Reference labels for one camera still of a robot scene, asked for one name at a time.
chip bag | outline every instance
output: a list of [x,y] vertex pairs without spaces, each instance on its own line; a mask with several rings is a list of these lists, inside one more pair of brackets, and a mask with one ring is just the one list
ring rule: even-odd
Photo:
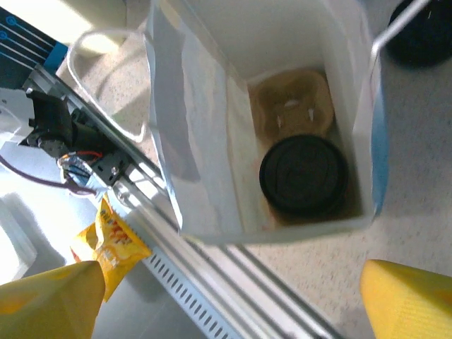
[[96,260],[105,279],[104,301],[107,301],[126,274],[151,255],[150,249],[102,198],[95,222],[83,230],[71,245],[77,262]]

speckled countertop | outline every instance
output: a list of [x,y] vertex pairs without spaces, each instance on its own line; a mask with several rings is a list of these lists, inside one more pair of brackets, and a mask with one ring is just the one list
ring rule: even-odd
[[[400,0],[362,2],[378,32]],[[128,0],[131,27],[144,21],[147,3]],[[381,216],[362,232],[249,247],[356,339],[374,337],[359,294],[367,258],[452,275],[452,61],[428,71],[400,69],[384,55],[382,63],[391,173]],[[138,131],[149,107],[143,45],[128,40],[116,54],[81,61],[78,69],[118,121]],[[60,75],[72,83],[64,68]],[[139,147],[155,159],[149,138]]]

blue stripe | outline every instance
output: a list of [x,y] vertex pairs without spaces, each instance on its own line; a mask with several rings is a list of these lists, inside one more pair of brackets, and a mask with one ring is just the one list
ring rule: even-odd
[[57,42],[55,44],[55,47],[47,57],[47,60],[44,62],[44,67],[53,72],[57,71],[57,69],[61,66],[67,52],[68,47]]
[[374,199],[375,214],[378,215],[383,208],[389,177],[389,138],[381,86],[375,99],[374,118],[372,120],[371,154],[372,197]]

white paper bag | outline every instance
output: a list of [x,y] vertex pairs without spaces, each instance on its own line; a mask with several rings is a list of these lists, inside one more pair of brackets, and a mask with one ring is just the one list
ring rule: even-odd
[[[150,126],[181,233],[210,244],[290,242],[366,227],[383,204],[388,141],[380,66],[355,0],[155,0],[147,31]],[[268,151],[248,86],[324,72],[334,142],[347,158],[347,212],[281,225],[259,186]]]

